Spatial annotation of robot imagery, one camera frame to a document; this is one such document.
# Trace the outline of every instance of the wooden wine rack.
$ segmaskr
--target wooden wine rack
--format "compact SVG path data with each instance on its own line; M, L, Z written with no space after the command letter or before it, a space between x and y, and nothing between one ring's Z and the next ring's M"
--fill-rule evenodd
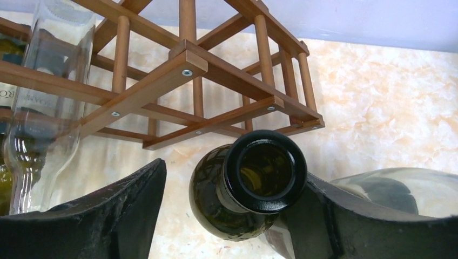
M290 126L277 129L285 135L325 126L322 116L316 112L306 44L288 32L262 1L225 0L238 14L200 39L196 36L195 0L179 1L179 36L138 15L152 0L123 0L119 4L112 0L73 1L105 17L96 28L91 64L113 72L112 91L4 61L0 61L0 81L20 87L33 86L34 90L100 105L100 108L83 118L82 137L98 135L140 142L143 148L157 149L207 132L239 137L253 130L253 118L274 111L289 115ZM255 26L259 62L239 69L209 52L252 24ZM130 31L170 49L169 59L150 72L129 67ZM22 38L29 34L24 26L2 18L0 32ZM114 60L99 55L116 35ZM279 45L279 52L270 53L269 37ZM75 46L56 42L56 47ZM299 102L293 58L299 63L306 105ZM273 66L279 64L286 94L275 89ZM258 73L261 73L262 80L254 77ZM126 77L138 81L127 90ZM204 118L202 77L240 93L243 106L213 118ZM157 104L158 98L189 81L193 82L194 114ZM108 127L131 113L149 118L148 134ZM156 127L159 120L186 127L158 137ZM232 126L242 121L245 122L244 128Z

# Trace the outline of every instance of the white ceiling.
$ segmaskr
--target white ceiling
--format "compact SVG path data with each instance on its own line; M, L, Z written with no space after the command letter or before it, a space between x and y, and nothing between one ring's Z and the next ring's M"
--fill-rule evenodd
M37 1L0 0L0 9L33 12ZM198 27L202 29L212 29L236 14L223 0L196 2ZM299 38L458 52L458 0L264 0L264 3ZM159 25L178 25L178 0L153 0L141 15Z

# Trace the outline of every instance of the bottle mouth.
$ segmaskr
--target bottle mouth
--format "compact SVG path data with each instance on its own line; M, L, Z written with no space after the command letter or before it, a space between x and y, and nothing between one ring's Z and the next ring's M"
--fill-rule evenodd
M299 199L307 178L300 148L287 136L259 130L240 137L224 162L224 185L247 210L270 214Z

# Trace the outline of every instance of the metal screw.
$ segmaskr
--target metal screw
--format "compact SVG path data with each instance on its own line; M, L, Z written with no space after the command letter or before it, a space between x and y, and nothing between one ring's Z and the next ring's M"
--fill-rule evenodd
M190 77L192 76L192 71L189 70L189 69L185 69L181 72L182 75L186 76L186 77Z

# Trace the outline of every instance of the beige marbled surface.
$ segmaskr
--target beige marbled surface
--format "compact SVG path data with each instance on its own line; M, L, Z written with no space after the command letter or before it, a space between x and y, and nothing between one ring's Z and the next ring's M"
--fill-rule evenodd
M30 21L30 17L12 13L1 16ZM167 29L178 33L177 28ZM404 166L458 174L458 54L305 42L311 51L309 66L318 111L326 128L292 138L301 146L313 174L329 180ZM112 42L102 54L113 58L113 47ZM212 52L238 67L258 59L255 36L250 34L232 37ZM165 48L132 34L131 66L150 71L166 57ZM275 80L284 91L279 67ZM111 73L92 68L91 85L109 89L110 82ZM241 104L237 94L208 81L204 82L204 92L207 118ZM301 87L299 95L304 103ZM160 103L192 112L191 100L191 88L186 85L161 98ZM283 126L288 123L286 116L273 113L254 124L256 128L272 128L276 121ZM112 127L145 133L146 125L146 119L128 116ZM161 123L160 133L179 128ZM221 241L208 234L192 215L187 188L194 166L211 149L233 141L209 133L157 151L144 151L140 144L88 137L59 176L53 202L87 194L162 158L168 176L151 258L281 258L259 239Z

